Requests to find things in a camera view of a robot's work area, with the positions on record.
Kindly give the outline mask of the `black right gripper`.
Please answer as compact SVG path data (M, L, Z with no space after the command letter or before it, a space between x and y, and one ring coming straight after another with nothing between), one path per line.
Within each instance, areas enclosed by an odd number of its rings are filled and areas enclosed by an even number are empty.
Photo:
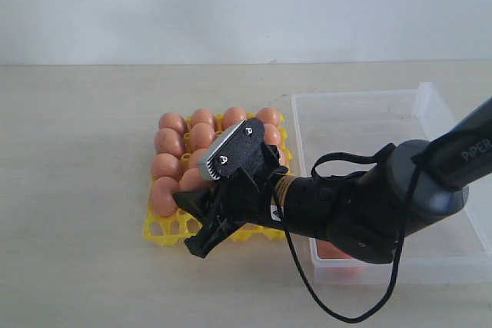
M279 150L262 143L243 167L220 179L216 189L172 194L178 207L202 225L194 236L184 240L192 255L206 258L246 223L282 227L272 190L287 173L287 168L279 164Z

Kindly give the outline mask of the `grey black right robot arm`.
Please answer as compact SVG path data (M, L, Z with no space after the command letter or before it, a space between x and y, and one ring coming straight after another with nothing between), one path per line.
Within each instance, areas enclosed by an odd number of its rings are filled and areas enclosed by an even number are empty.
M206 257L245 224L324 240L365 263L393 263L404 238L464 208L466 187L491 172L491 104L484 102L433 140L388 144L369 157L334 152L320 164L346 161L369 171L294 177L264 140L257 118L229 127L198 163L213 189L173 198L200 230L186 240Z

